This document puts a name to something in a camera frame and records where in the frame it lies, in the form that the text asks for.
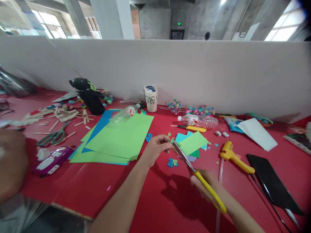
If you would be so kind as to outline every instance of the yellow glue gun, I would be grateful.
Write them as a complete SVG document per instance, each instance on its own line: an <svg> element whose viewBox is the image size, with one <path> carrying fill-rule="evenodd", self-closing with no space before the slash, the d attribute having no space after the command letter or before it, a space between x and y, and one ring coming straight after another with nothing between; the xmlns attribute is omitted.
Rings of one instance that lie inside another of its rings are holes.
<svg viewBox="0 0 311 233"><path fill-rule="evenodd" d="M222 158L224 158L225 160L229 160L231 159L236 165L238 165L243 171L245 171L246 173L249 174L254 174L255 173L255 169L246 165L245 163L243 163L233 152L232 150L232 142L231 141L227 141L224 144L224 147L222 149L222 152L220 153L220 156Z"/></svg>

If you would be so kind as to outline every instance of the white cup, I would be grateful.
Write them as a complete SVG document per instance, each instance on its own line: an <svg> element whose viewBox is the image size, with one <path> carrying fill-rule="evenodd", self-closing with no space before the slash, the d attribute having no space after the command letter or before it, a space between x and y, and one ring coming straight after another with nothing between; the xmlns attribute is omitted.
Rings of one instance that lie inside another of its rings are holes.
<svg viewBox="0 0 311 233"><path fill-rule="evenodd" d="M149 112L155 112L158 104L158 89L156 86L144 86L147 109Z"/></svg>

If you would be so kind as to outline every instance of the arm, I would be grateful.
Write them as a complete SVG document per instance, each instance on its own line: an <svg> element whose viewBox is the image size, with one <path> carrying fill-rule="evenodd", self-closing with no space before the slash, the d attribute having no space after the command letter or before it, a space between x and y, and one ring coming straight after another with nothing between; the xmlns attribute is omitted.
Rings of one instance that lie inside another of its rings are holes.
<svg viewBox="0 0 311 233"><path fill-rule="evenodd" d="M225 188L218 182L218 180L212 177L206 170L196 169L196 171L201 173L204 179L210 184L210 186L222 200L225 207L227 208L227 213L231 217L239 233L264 233L264 230L258 225L258 223L249 215L249 213L240 205L240 203L234 199L234 197L231 196L227 190L225 190ZM191 176L190 180L191 183L194 184L198 191L201 193L202 197L205 197L208 201L216 203L213 196L207 191L207 189L196 176Z"/></svg>
<svg viewBox="0 0 311 233"><path fill-rule="evenodd" d="M119 190L97 216L88 231L89 233L123 233L130 230L147 173L160 153L162 151L169 153L171 147L170 138L166 135L158 135L150 139L141 158Z"/></svg>
<svg viewBox="0 0 311 233"><path fill-rule="evenodd" d="M21 189L28 168L26 139L21 132L0 130L0 205Z"/></svg>

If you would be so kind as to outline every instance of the bottle label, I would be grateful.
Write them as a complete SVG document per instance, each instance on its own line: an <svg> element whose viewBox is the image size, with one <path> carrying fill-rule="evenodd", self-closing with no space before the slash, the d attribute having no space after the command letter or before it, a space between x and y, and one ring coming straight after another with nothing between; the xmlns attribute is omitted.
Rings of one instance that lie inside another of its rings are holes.
<svg viewBox="0 0 311 233"><path fill-rule="evenodd" d="M197 115L190 115L190 126L197 126L198 125L199 117Z"/></svg>
<svg viewBox="0 0 311 233"><path fill-rule="evenodd" d="M135 109L132 106L128 106L124 109L124 111L130 116L134 116L135 115Z"/></svg>

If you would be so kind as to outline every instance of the white eraser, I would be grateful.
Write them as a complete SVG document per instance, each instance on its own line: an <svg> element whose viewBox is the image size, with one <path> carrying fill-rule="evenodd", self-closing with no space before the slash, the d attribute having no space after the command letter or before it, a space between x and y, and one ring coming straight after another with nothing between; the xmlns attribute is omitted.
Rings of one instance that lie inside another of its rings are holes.
<svg viewBox="0 0 311 233"><path fill-rule="evenodd" d="M221 133L220 133L218 130L215 132L215 134L216 134L218 137L221 136Z"/></svg>

